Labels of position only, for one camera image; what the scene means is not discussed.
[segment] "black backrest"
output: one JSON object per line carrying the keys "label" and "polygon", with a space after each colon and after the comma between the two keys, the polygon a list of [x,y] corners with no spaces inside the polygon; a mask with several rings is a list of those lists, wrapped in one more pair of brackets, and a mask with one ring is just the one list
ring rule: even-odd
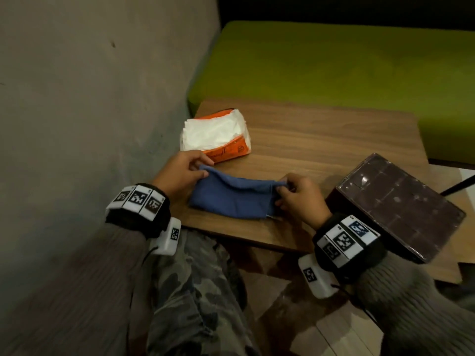
{"label": "black backrest", "polygon": [[475,0],[218,0],[221,25],[270,20],[475,30]]}

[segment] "pants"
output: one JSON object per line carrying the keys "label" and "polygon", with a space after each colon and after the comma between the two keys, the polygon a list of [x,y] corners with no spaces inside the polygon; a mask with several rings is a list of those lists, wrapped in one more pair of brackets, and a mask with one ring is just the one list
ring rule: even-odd
{"label": "pants", "polygon": [[153,269],[147,354],[259,355],[239,305],[244,283],[224,247],[182,229],[176,254],[159,256]]}

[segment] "green sofa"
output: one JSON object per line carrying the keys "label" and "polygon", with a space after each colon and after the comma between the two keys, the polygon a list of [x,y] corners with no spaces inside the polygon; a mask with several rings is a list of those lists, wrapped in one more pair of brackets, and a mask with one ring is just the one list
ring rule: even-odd
{"label": "green sofa", "polygon": [[412,112],[428,158],[475,164],[475,32],[233,21],[192,112],[212,97]]}

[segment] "gray ribbed sleeve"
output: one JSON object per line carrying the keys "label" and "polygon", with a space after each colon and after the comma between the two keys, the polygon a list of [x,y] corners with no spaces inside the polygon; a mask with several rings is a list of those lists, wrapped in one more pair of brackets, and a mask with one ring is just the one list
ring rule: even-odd
{"label": "gray ribbed sleeve", "polygon": [[60,274],[22,302],[0,331],[2,355],[126,353],[144,236],[105,224]]}
{"label": "gray ribbed sleeve", "polygon": [[475,355],[475,314],[443,297],[422,267],[388,253],[356,293],[385,334],[382,355]]}

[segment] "blue fabric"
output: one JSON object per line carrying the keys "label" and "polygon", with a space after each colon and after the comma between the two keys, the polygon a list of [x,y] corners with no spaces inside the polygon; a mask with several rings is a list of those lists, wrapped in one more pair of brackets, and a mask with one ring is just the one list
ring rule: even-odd
{"label": "blue fabric", "polygon": [[279,198],[276,186],[286,185],[281,181],[234,178],[206,165],[200,169],[210,175],[197,182],[190,206],[234,218],[260,219],[273,215],[274,202]]}

